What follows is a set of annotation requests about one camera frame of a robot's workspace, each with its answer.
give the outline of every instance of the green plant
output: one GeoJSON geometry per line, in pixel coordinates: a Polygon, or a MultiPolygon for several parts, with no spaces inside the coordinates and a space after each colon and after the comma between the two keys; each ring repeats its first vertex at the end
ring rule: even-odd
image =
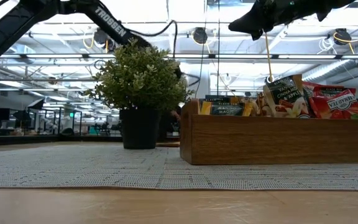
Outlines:
{"type": "Polygon", "coordinates": [[[186,90],[183,78],[174,71],[178,64],[165,58],[169,51],[157,47],[138,47],[136,40],[118,47],[116,58],[106,62],[94,79],[94,91],[86,94],[117,109],[174,109],[192,91],[186,90]]]}

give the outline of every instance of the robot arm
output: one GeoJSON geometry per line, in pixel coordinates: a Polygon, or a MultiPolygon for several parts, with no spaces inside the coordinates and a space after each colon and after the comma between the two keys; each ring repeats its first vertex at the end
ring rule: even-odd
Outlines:
{"type": "MultiPolygon", "coordinates": [[[[131,38],[135,38],[140,46],[151,46],[123,27],[100,0],[20,0],[17,6],[0,19],[0,56],[36,23],[56,14],[73,13],[86,14],[118,44],[128,44],[131,38]]],[[[178,78],[181,76],[179,68],[175,73],[178,78]]]]}

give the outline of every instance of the black plant pot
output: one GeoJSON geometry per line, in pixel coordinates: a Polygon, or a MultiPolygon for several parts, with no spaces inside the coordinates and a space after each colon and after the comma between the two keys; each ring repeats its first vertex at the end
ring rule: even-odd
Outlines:
{"type": "Polygon", "coordinates": [[[152,109],[120,110],[125,149],[154,149],[161,113],[152,109]]]}

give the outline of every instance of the potted plant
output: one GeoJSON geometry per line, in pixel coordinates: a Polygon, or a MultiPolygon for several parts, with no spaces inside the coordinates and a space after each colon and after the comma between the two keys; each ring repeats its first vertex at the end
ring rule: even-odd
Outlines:
{"type": "Polygon", "coordinates": [[[94,76],[100,83],[86,94],[120,109],[124,148],[153,149],[161,112],[174,109],[192,91],[175,75],[178,63],[166,58],[169,51],[136,42],[115,50],[115,59],[94,76]]]}

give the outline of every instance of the wooden crate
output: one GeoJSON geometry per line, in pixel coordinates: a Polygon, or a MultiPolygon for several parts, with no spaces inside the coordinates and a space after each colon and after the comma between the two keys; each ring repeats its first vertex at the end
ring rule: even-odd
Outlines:
{"type": "Polygon", "coordinates": [[[199,115],[191,100],[180,138],[193,165],[358,163],[358,120],[199,115]]]}

